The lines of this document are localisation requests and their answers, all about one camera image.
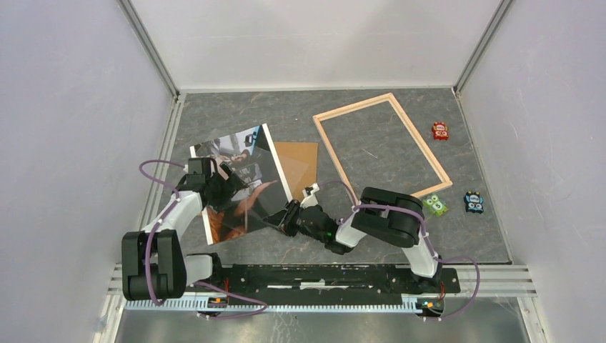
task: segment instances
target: white enclosure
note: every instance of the white enclosure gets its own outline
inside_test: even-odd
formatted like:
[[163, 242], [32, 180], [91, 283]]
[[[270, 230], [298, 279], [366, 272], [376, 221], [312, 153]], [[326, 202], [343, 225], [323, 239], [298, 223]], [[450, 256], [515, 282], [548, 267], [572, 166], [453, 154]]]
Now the white enclosure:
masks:
[[[502, 3], [130, 2], [180, 91], [450, 87]], [[605, 16], [514, 1], [460, 89], [553, 342], [603, 340]], [[115, 0], [4, 1], [0, 42], [0, 340], [88, 342], [174, 99]]]
[[90, 342], [171, 97], [113, 1], [3, 1], [2, 342]]
[[553, 342], [603, 342], [603, 1], [516, 1], [462, 92], [514, 257]]
[[180, 89], [451, 86], [499, 0], [133, 0]]

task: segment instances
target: wooden frame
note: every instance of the wooden frame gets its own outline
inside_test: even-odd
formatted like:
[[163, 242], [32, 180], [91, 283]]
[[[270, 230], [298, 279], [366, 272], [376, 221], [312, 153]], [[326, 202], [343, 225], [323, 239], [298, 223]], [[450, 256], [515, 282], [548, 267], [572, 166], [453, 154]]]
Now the wooden frame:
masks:
[[376, 96], [376, 97], [368, 99], [368, 100], [364, 100], [364, 101], [357, 102], [355, 104], [343, 106], [338, 109], [333, 109], [331, 111], [317, 114], [314, 116], [314, 123], [316, 124], [316, 127], [318, 128], [318, 132], [320, 133], [320, 136], [322, 136], [322, 141], [324, 141], [324, 145], [326, 145], [326, 149], [328, 149], [328, 153], [330, 154], [330, 158], [332, 159], [332, 162], [336, 166], [337, 171], [339, 172], [339, 175], [341, 176], [341, 180], [343, 182], [345, 182], [345, 184], [347, 184], [347, 186], [349, 186], [350, 189], [353, 189], [352, 184], [349, 183], [347, 175], [345, 175], [345, 170], [343, 170], [343, 167], [341, 166], [341, 162], [339, 162], [339, 159], [337, 158], [337, 154], [334, 153], [332, 144], [330, 144], [330, 141], [328, 140], [328, 136], [326, 135], [326, 132], [324, 131], [324, 128], [322, 127], [322, 122], [324, 120], [332, 119], [337, 116], [342, 116], [343, 114], [348, 114], [353, 111], [357, 111], [359, 109], [365, 109], [367, 107], [371, 107], [376, 104], [381, 104], [383, 102], [389, 102], [389, 104], [392, 105], [392, 108], [396, 111], [397, 115], [402, 120], [402, 123], [404, 124], [404, 126], [406, 127], [406, 129], [408, 130], [408, 132], [410, 133], [412, 138], [414, 139], [414, 141], [417, 143], [417, 146], [421, 149], [421, 151], [423, 151], [423, 155], [425, 155], [425, 158], [427, 159], [429, 164], [431, 164], [432, 168], [434, 169], [434, 172], [437, 174], [439, 180], [441, 181], [441, 183], [439, 183], [433, 187], [429, 187], [429, 188], [420, 190], [411, 195], [414, 197], [420, 198], [427, 194], [441, 191], [445, 188], [452, 186], [452, 181], [450, 181], [450, 178], [444, 171], [444, 168], [442, 168], [442, 165], [440, 165], [438, 160], [435, 158], [433, 152], [431, 151], [431, 149], [429, 149], [429, 147], [427, 146], [427, 143], [425, 143], [425, 140], [423, 139], [423, 137], [421, 137], [421, 134], [417, 131], [417, 128], [414, 127], [414, 124], [412, 123], [412, 121], [410, 121], [410, 118], [406, 115], [406, 112], [404, 112], [404, 109], [402, 108], [402, 106], [400, 106], [400, 104], [397, 102], [394, 94], [391, 94], [391, 93], [379, 95], [379, 96]]

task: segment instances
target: small figurine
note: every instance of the small figurine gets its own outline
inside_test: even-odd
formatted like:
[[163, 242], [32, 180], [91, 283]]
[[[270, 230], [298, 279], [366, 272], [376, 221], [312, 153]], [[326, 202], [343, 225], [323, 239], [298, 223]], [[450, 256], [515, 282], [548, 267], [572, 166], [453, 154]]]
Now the small figurine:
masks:
[[482, 206], [482, 203], [484, 203], [484, 198], [480, 196], [479, 192], [469, 191], [463, 199], [465, 200], [466, 212], [479, 214], [484, 213], [484, 206]]
[[448, 140], [448, 126], [443, 121], [436, 121], [432, 126], [434, 139]]
[[429, 210], [435, 216], [441, 216], [444, 214], [444, 212], [448, 211], [448, 207], [446, 207], [446, 204], [440, 201], [440, 199], [435, 194], [432, 194], [431, 196], [423, 200], [423, 204], [429, 207]]

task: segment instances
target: gray marble surface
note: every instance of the gray marble surface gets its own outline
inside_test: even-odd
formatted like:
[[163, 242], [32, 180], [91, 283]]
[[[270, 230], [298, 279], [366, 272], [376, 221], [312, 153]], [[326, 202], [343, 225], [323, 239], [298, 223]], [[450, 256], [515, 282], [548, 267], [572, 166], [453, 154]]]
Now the gray marble surface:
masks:
[[[193, 144], [267, 123], [275, 141], [320, 143], [318, 181], [338, 179], [312, 116], [392, 92], [417, 127], [453, 186], [438, 193], [449, 207], [441, 217], [425, 210], [432, 243], [444, 257], [469, 255], [479, 262], [510, 259], [493, 211], [475, 151], [450, 89], [373, 89], [187, 94], [171, 160], [185, 162]], [[431, 125], [444, 121], [448, 141], [435, 141]], [[379, 104], [324, 122], [324, 128], [356, 192], [364, 186], [415, 192], [439, 182], [429, 163], [388, 104]], [[182, 173], [170, 169], [166, 180], [176, 184]], [[484, 214], [465, 212], [463, 196], [479, 191]], [[169, 198], [164, 190], [161, 206]], [[350, 208], [344, 190], [327, 187], [319, 193], [324, 210], [343, 217]], [[277, 263], [406, 263], [401, 249], [373, 237], [364, 238], [344, 256], [333, 254], [309, 237], [286, 237], [263, 229], [220, 244], [207, 245], [202, 218], [196, 218], [182, 239], [185, 254], [218, 252], [226, 264]]]

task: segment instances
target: metal floor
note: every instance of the metal floor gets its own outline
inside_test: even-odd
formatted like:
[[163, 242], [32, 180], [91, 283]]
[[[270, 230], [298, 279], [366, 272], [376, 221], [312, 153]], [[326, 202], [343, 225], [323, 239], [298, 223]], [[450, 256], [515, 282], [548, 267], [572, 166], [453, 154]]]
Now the metal floor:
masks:
[[[458, 308], [466, 301], [448, 299], [447, 306]], [[188, 312], [126, 311], [116, 342], [524, 343], [529, 340], [516, 299], [481, 298], [461, 316], [440, 323], [424, 323], [413, 314], [267, 313], [207, 321]]]

